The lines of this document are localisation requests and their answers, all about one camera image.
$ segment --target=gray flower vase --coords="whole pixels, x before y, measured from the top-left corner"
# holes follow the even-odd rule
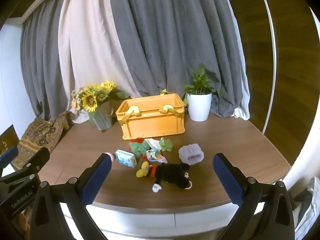
[[[92,121],[100,131],[109,129],[112,126],[112,114],[113,109],[110,106],[110,102],[105,102],[98,106]]]

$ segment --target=white curtain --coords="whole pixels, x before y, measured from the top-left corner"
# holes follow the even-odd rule
[[[64,0],[58,44],[73,122],[89,119],[86,111],[77,112],[70,106],[71,91],[79,87],[112,80],[133,98],[140,97],[122,52],[110,0]]]
[[[240,61],[241,61],[241,65],[240,65],[241,87],[242,87],[242,95],[243,95],[240,106],[234,110],[232,116],[234,116],[235,118],[240,117],[244,120],[248,120],[250,118],[250,114],[249,114],[250,93],[249,93],[247,75],[245,73],[244,53],[243,53],[238,23],[237,23],[235,15],[233,13],[230,1],[229,0],[227,0],[227,1],[228,1],[230,11],[231,11],[233,24],[234,24],[235,30],[236,30],[237,42],[238,42],[238,46],[239,46]]]

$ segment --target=metal screw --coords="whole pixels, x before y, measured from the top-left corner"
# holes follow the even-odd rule
[[[284,183],[281,180],[277,181],[277,184],[278,184],[279,187],[284,187],[285,186]]]
[[[45,186],[47,186],[47,184],[48,183],[46,181],[43,181],[43,182],[40,183],[40,187],[45,187]]]
[[[248,182],[249,182],[250,184],[254,184],[254,183],[256,183],[256,179],[253,178],[253,177],[249,177],[249,178],[248,178]]]
[[[69,183],[70,184],[74,184],[77,182],[77,178],[76,177],[72,177],[71,179],[69,179]]]

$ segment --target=artificial flower bouquet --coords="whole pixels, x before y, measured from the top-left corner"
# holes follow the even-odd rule
[[[113,100],[125,100],[130,98],[129,94],[118,89],[113,81],[102,82],[100,85],[89,85],[85,88],[80,87],[79,91],[72,91],[71,106],[76,110],[86,110],[92,119],[97,108],[103,103]]]

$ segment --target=orange plastic crate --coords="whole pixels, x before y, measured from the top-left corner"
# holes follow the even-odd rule
[[[116,111],[123,139],[184,133],[184,103],[177,94],[128,99]]]

